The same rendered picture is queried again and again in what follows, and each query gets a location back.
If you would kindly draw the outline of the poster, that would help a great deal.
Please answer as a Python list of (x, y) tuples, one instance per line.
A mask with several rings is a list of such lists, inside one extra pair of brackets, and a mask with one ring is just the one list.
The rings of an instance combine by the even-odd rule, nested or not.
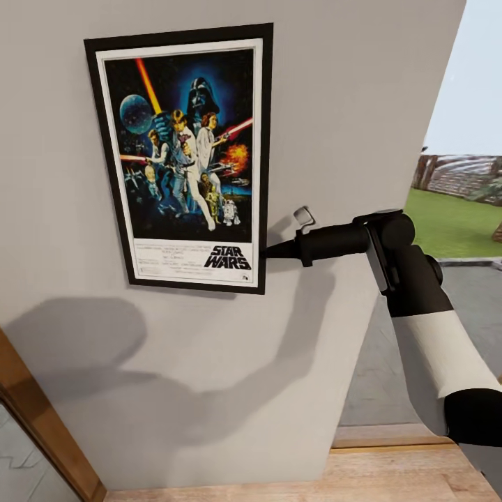
[(84, 47), (129, 283), (265, 296), (273, 23)]

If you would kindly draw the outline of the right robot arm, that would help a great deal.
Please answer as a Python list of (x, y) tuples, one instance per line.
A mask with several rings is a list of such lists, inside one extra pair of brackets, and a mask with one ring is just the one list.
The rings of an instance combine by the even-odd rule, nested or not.
[(366, 253), (393, 321), (414, 410), (437, 436), (452, 439), (502, 491), (502, 386), (441, 288), (438, 261), (413, 244), (413, 220), (401, 208), (322, 227), (309, 206), (294, 212), (303, 227), (262, 258), (312, 261)]

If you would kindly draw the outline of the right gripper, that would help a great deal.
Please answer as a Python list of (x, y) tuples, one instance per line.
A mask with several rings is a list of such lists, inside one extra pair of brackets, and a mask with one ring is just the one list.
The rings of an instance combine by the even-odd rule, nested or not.
[(303, 267), (311, 267), (312, 261), (344, 255), (344, 237), (340, 226), (331, 225), (312, 229), (303, 235), (301, 229), (296, 230), (293, 241), (271, 247), (259, 253), (262, 258), (301, 259)]

